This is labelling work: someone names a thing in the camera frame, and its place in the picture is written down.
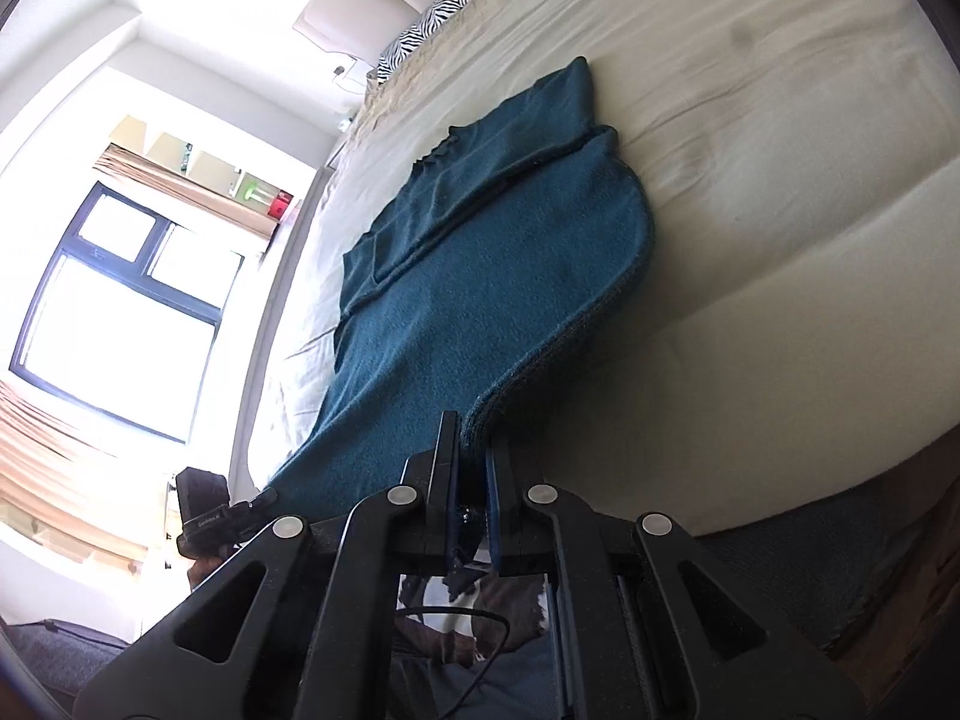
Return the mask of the black framed window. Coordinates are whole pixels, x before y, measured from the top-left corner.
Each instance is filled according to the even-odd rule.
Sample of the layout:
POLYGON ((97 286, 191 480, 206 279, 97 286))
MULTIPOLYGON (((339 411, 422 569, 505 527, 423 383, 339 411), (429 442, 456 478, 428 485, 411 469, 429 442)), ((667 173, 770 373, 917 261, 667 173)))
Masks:
POLYGON ((244 255, 98 182, 65 227, 10 371, 182 444, 244 255))

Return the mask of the white wall shelf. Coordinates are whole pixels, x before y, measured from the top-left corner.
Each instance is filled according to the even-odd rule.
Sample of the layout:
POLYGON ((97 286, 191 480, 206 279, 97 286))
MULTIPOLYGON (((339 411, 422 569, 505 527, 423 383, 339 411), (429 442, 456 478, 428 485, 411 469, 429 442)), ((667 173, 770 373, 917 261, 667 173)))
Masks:
POLYGON ((218 156, 203 151, 192 142, 161 132, 158 127, 148 125, 140 119, 133 119, 130 115, 124 117, 112 130, 109 145, 111 143, 130 149, 133 153, 140 154, 181 176, 189 177, 213 192, 223 193, 245 208, 265 216, 268 216, 268 207, 275 195, 278 192, 288 192, 244 167, 220 160, 218 156))

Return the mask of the zebra print pillow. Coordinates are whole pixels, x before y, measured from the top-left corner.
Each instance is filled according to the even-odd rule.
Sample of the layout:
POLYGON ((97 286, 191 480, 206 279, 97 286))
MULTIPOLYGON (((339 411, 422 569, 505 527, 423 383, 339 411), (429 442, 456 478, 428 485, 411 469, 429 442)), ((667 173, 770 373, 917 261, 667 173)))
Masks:
POLYGON ((368 71, 368 82, 384 85, 410 55, 420 49, 448 21, 466 8, 470 0, 433 0, 377 57, 368 71))

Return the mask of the dark teal knitted sweater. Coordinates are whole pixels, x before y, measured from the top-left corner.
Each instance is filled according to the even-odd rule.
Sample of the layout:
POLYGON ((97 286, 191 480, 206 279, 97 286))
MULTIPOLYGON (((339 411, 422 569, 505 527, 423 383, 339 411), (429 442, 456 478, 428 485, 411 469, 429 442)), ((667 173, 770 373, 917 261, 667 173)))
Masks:
POLYGON ((322 520, 459 416, 478 458, 646 270, 654 221, 584 59, 455 127, 343 257, 334 373, 268 510, 322 520))

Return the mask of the beige bed sheet mattress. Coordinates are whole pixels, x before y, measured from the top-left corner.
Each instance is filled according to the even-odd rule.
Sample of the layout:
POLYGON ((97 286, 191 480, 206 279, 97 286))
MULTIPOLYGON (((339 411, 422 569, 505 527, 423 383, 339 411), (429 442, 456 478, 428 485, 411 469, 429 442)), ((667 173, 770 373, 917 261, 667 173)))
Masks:
POLYGON ((534 440, 556 486, 693 533, 882 475, 958 422, 958 71, 916 0, 470 0, 358 115, 247 449, 332 374, 342 259, 455 125, 584 57, 656 223, 534 440))

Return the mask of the red box on shelf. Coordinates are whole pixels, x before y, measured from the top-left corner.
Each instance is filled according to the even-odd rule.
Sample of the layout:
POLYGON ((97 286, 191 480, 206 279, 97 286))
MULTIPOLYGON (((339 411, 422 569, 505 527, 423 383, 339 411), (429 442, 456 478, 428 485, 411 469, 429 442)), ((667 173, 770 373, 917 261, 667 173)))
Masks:
POLYGON ((275 221, 283 220, 286 210, 290 208, 291 202, 293 201, 293 195, 288 192, 278 192, 277 195, 270 202, 268 207, 268 216, 275 221))

